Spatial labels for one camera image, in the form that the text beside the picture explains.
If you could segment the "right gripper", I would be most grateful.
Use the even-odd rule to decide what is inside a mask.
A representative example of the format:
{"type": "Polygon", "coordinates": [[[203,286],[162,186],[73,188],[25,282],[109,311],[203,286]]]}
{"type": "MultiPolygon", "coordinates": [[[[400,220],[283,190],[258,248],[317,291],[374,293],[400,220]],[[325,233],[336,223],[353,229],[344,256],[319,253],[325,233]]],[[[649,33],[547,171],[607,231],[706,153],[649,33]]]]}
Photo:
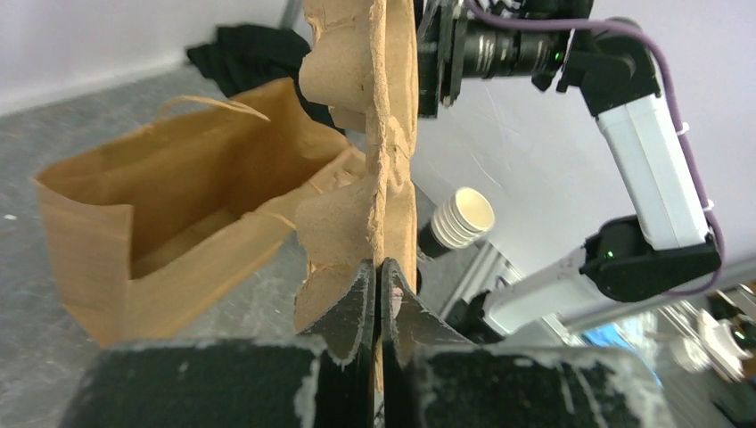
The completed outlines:
{"type": "Polygon", "coordinates": [[[467,12],[460,1],[426,1],[415,16],[418,60],[418,117],[435,119],[450,107],[462,83],[467,12]]]}

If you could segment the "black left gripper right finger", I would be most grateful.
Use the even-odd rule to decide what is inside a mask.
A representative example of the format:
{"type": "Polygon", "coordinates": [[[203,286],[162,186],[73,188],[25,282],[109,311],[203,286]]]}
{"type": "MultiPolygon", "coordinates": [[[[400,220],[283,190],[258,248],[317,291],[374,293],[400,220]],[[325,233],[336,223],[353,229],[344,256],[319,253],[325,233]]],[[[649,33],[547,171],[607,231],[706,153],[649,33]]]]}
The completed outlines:
{"type": "Polygon", "coordinates": [[[661,387],[633,353],[469,342],[381,266],[389,427],[671,427],[661,387]]]}

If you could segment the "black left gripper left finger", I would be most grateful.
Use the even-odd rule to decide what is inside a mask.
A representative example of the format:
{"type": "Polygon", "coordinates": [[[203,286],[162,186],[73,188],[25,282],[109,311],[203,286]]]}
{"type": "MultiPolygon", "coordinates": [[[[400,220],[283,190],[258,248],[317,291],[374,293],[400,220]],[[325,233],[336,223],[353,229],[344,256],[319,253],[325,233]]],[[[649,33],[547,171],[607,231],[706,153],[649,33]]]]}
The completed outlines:
{"type": "Polygon", "coordinates": [[[370,427],[376,268],[302,333],[126,342],[86,370],[63,427],[370,427]]]}

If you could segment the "single cardboard cup carrier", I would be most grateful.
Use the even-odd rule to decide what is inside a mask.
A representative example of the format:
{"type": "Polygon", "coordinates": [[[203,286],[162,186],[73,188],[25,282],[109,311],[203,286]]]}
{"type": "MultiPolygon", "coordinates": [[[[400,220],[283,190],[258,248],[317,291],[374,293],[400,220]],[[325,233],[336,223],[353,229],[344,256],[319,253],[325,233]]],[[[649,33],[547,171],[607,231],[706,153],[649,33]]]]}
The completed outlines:
{"type": "Polygon", "coordinates": [[[409,1],[307,1],[315,43],[300,71],[302,93],[326,105],[334,123],[363,134],[297,209],[308,256],[293,324],[303,330],[346,291],[364,259],[395,259],[415,281],[415,152],[418,72],[409,1]]]}

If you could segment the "brown paper bag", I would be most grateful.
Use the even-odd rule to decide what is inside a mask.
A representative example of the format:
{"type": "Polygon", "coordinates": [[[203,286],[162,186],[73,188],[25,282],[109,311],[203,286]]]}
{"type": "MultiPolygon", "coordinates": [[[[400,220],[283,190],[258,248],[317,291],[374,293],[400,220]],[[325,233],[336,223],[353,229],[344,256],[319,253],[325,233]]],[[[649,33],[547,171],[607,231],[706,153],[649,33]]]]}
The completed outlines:
{"type": "Polygon", "coordinates": [[[364,172],[289,78],[198,104],[36,175],[63,307],[101,346],[180,330],[276,255],[302,201],[364,172]]]}

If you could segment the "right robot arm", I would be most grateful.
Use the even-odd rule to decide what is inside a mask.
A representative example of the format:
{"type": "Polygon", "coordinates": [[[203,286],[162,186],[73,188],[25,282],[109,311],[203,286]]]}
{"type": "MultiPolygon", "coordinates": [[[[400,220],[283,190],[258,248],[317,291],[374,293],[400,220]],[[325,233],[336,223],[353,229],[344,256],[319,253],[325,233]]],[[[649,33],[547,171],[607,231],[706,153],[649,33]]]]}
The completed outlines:
{"type": "MultiPolygon", "coordinates": [[[[734,21],[733,9],[730,1],[597,1],[591,17],[634,21],[661,46],[698,143],[705,62],[734,21]]],[[[523,275],[633,211],[576,90],[541,93],[526,78],[473,81],[419,129],[415,182],[436,202],[462,186],[483,193],[496,213],[489,240],[523,275]]]]}

